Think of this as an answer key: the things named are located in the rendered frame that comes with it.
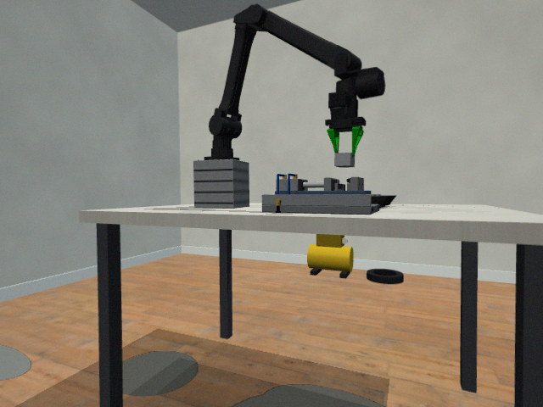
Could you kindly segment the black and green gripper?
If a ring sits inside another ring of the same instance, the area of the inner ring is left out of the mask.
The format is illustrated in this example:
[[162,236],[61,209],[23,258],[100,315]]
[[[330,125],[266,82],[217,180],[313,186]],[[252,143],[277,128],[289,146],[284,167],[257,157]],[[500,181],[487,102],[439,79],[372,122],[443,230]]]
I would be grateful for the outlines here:
[[352,131],[352,156],[355,156],[357,145],[364,133],[362,125],[366,126],[366,120],[363,117],[333,119],[325,120],[325,125],[329,125],[327,133],[333,144],[335,153],[339,152],[339,133]]

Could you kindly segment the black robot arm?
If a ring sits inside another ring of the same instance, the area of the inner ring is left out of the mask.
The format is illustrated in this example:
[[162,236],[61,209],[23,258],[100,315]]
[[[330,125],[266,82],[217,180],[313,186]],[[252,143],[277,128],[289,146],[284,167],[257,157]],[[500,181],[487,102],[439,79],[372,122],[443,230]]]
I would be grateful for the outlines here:
[[[204,157],[204,160],[239,160],[233,157],[232,139],[239,137],[242,131],[242,115],[238,112],[238,105],[250,49],[257,31],[267,31],[334,69],[334,75],[342,81],[336,82],[336,92],[328,94],[331,120],[358,117],[357,96],[364,99],[384,94],[384,72],[378,67],[361,70],[361,60],[349,50],[309,32],[259,4],[250,5],[236,14],[233,23],[236,24],[235,37],[226,85],[221,104],[219,108],[215,108],[209,122],[209,130],[213,135],[211,156]],[[231,117],[227,117],[228,114]]]

